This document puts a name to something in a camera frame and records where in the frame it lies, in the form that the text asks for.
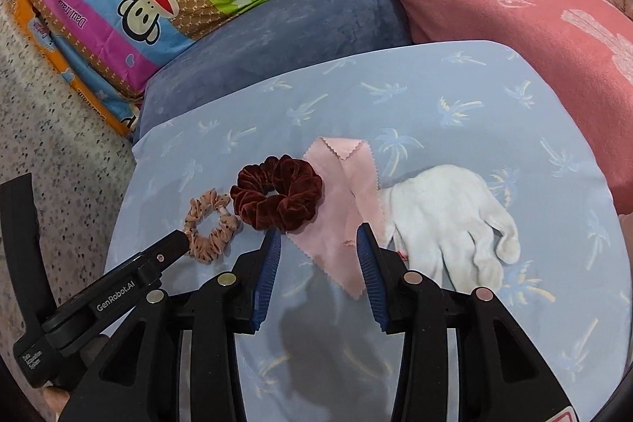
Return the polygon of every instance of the pink cloth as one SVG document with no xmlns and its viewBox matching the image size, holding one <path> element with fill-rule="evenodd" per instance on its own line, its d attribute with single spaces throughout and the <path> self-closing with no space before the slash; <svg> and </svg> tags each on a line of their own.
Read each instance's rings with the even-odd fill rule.
<svg viewBox="0 0 633 422">
<path fill-rule="evenodd" d="M 414 42 L 491 40 L 527 60 L 633 211 L 633 22 L 604 0 L 400 0 Z"/>
<path fill-rule="evenodd" d="M 365 282 L 356 256 L 356 230 L 369 222 L 376 236 L 385 231 L 371 149 L 363 140 L 321 137 L 303 159 L 323 179 L 322 203 L 314 220 L 288 237 L 358 299 Z"/>
</svg>

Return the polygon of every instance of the pink blanket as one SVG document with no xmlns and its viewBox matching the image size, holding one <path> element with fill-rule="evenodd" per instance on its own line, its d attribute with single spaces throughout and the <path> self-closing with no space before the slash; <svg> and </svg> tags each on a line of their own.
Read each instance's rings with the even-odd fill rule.
<svg viewBox="0 0 633 422">
<path fill-rule="evenodd" d="M 414 42 L 492 40 L 554 89 L 633 211 L 633 23 L 604 0 L 400 0 Z"/>
</svg>

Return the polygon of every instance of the white glove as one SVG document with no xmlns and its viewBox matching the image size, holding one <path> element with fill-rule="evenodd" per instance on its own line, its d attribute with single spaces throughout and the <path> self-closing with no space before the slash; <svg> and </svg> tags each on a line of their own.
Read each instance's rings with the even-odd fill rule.
<svg viewBox="0 0 633 422">
<path fill-rule="evenodd" d="M 385 215 L 386 247 L 442 285 L 443 265 L 457 291 L 479 286 L 501 288 L 505 263 L 518 261 L 518 230 L 511 215 L 476 173 L 440 165 L 402 183 L 379 190 Z M 497 229 L 502 237 L 494 249 Z"/>
</svg>

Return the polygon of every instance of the palm tree print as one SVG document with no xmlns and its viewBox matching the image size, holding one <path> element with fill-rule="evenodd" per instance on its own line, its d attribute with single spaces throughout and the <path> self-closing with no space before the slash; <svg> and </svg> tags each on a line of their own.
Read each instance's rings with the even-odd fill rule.
<svg viewBox="0 0 633 422">
<path fill-rule="evenodd" d="M 572 351 L 568 354 L 562 350 L 558 356 L 554 358 L 556 368 L 564 371 L 570 382 L 575 383 L 578 374 L 585 368 L 585 360 L 589 355 L 589 351 L 585 350 L 591 333 L 597 326 L 597 318 L 593 319 L 583 336 L 574 344 Z"/>
<path fill-rule="evenodd" d="M 609 241 L 609 233 L 606 229 L 600 225 L 600 221 L 597 218 L 596 212 L 593 209 L 589 209 L 587 213 L 587 227 L 588 227 L 588 239 L 593 241 L 591 246 L 591 254 L 589 255 L 589 261 L 587 261 L 587 270 L 591 270 L 596 258 L 607 247 L 611 247 Z"/>
<path fill-rule="evenodd" d="M 268 81 L 264 81 L 264 84 L 260 86 L 260 92 L 267 93 L 275 90 L 287 90 L 292 86 L 288 85 L 282 78 L 273 78 Z"/>
<path fill-rule="evenodd" d="M 147 199 L 151 199 L 152 197 L 155 197 L 156 194 L 158 194 L 158 191 L 159 191 L 159 187 L 158 187 L 156 178 L 152 176 L 150 178 L 150 182 L 148 183 L 148 189 L 145 192 L 145 196 L 143 200 L 146 201 Z"/>
<path fill-rule="evenodd" d="M 242 138 L 248 136 L 249 134 L 253 134 L 255 131 L 257 131 L 257 128 L 246 129 L 246 131 L 233 131 L 233 129 L 230 129 L 225 137 L 222 154 L 231 154 L 232 150 L 237 147 Z"/>
<path fill-rule="evenodd" d="M 406 86 L 400 86 L 398 83 L 394 83 L 393 85 L 385 83 L 385 86 L 382 88 L 369 85 L 367 83 L 361 83 L 361 85 L 365 86 L 365 88 L 369 90 L 369 95 L 377 97 L 375 101 L 373 101 L 373 104 L 382 104 L 383 102 L 387 102 L 394 95 L 398 95 L 399 93 L 404 93 L 406 91 Z"/>
<path fill-rule="evenodd" d="M 464 51 L 457 51 L 444 58 L 442 61 L 448 61 L 449 63 L 474 63 L 476 65 L 485 65 L 481 61 L 474 60 L 471 56 L 464 56 Z"/>
<path fill-rule="evenodd" d="M 178 187 L 179 192 L 185 189 L 185 186 L 189 184 L 197 172 L 202 172 L 202 166 L 192 158 L 187 162 L 185 169 L 182 171 L 180 186 Z"/>
<path fill-rule="evenodd" d="M 518 169 L 502 168 L 493 170 L 490 174 L 492 181 L 488 182 L 488 189 L 501 202 L 504 208 L 509 208 L 517 199 Z"/>
<path fill-rule="evenodd" d="M 246 384 L 254 388 L 255 395 L 258 399 L 262 399 L 265 394 L 272 394 L 276 391 L 279 380 L 275 377 L 274 372 L 281 364 L 290 360 L 290 355 L 284 354 L 279 358 L 260 359 L 255 367 L 246 359 L 246 353 L 242 346 L 235 342 L 235 347 L 239 352 L 239 369 L 240 375 L 244 374 Z"/>
<path fill-rule="evenodd" d="M 462 102 L 459 100 L 449 105 L 444 97 L 440 97 L 438 112 L 442 115 L 442 128 L 446 126 L 463 126 L 464 122 L 468 120 L 468 115 L 465 112 L 482 107 L 483 103 L 481 101 Z"/>
<path fill-rule="evenodd" d="M 299 293 L 300 291 L 303 291 L 306 289 L 306 286 L 308 286 L 308 283 L 312 279 L 312 275 L 313 275 L 312 265 L 313 265 L 312 261 L 304 261 L 303 263 L 299 263 L 299 267 L 309 267 L 306 272 L 307 275 L 304 278 L 302 278 L 301 281 L 296 286 L 293 286 L 292 288 L 290 288 L 290 290 L 285 291 L 282 294 L 282 297 L 292 297 L 296 295 L 297 293 Z"/>
<path fill-rule="evenodd" d="M 545 138 L 540 139 L 540 144 L 550 155 L 550 163 L 558 167 L 558 170 L 552 172 L 555 178 L 561 178 L 567 171 L 578 172 L 580 164 L 574 161 L 574 155 L 568 154 L 565 149 L 556 152 Z"/>
<path fill-rule="evenodd" d="M 173 136 L 172 138 L 167 140 L 167 143 L 163 145 L 163 151 L 160 154 L 161 158 L 164 158 L 165 156 L 167 156 L 172 150 L 172 148 L 176 144 L 180 143 L 180 138 L 182 137 L 183 134 L 184 134 L 184 131 L 181 131 L 176 136 Z"/>
<path fill-rule="evenodd" d="M 217 128 L 220 123 L 217 120 L 209 121 L 207 125 L 204 125 L 202 121 L 198 122 L 198 131 L 200 134 L 207 134 L 209 131 L 213 131 L 213 129 Z"/>
<path fill-rule="evenodd" d="M 312 118 L 311 115 L 315 112 L 312 106 L 326 97 L 327 93 L 324 93 L 321 97 L 314 99 L 314 101 L 299 104 L 299 107 L 296 110 L 288 108 L 286 110 L 286 115 L 292 119 L 292 124 L 295 126 L 301 126 L 304 122 L 309 121 Z"/>
<path fill-rule="evenodd" d="M 540 288 L 540 279 L 528 278 L 528 270 L 534 260 L 524 261 L 505 270 L 504 283 L 499 290 L 498 297 L 506 306 L 525 306 L 530 298 L 541 297 L 550 302 L 556 297 L 547 290 Z"/>
<path fill-rule="evenodd" d="M 631 305 L 631 298 L 624 293 L 624 290 L 620 290 L 620 293 L 618 294 L 618 298 L 624 302 L 627 305 Z"/>
<path fill-rule="evenodd" d="M 504 89 L 508 95 L 517 99 L 521 103 L 521 106 L 524 106 L 528 110 L 531 110 L 532 106 L 534 105 L 534 101 L 532 100 L 533 95 L 525 91 L 527 87 L 531 84 L 532 82 L 525 80 L 523 83 L 521 83 L 520 86 L 515 86 L 512 90 L 508 87 Z"/>
<path fill-rule="evenodd" d="M 382 145 L 378 148 L 378 152 L 389 152 L 389 160 L 387 166 L 385 166 L 383 176 L 391 177 L 398 168 L 398 163 L 401 159 L 409 158 L 409 152 L 406 150 L 407 146 L 424 149 L 424 146 L 412 136 L 406 136 L 405 134 L 398 134 L 393 128 L 382 129 L 376 140 L 382 142 Z"/>
<path fill-rule="evenodd" d="M 323 75 L 329 74 L 335 69 L 341 69 L 347 65 L 356 65 L 356 60 L 353 58 L 343 58 L 340 60 L 336 60 L 333 64 L 331 64 L 327 69 L 324 70 Z"/>
<path fill-rule="evenodd" d="M 349 345 L 347 345 L 347 343 L 343 347 L 343 356 L 347 359 L 349 364 L 354 367 L 354 369 L 362 374 L 363 379 L 366 381 L 379 381 L 385 376 L 391 376 L 393 373 L 393 370 L 390 370 L 390 367 L 388 366 L 385 366 L 382 370 L 371 369 L 371 367 L 369 367 L 366 363 L 363 363 L 363 361 L 354 354 L 354 351 Z"/>
</svg>

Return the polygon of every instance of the monkey face print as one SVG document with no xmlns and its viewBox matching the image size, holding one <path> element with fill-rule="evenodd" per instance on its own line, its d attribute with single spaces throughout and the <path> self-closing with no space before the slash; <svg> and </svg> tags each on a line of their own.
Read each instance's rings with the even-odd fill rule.
<svg viewBox="0 0 633 422">
<path fill-rule="evenodd" d="M 173 19 L 179 11 L 176 0 L 122 0 L 118 6 L 125 34 L 148 45 L 160 38 L 160 17 Z"/>
</svg>

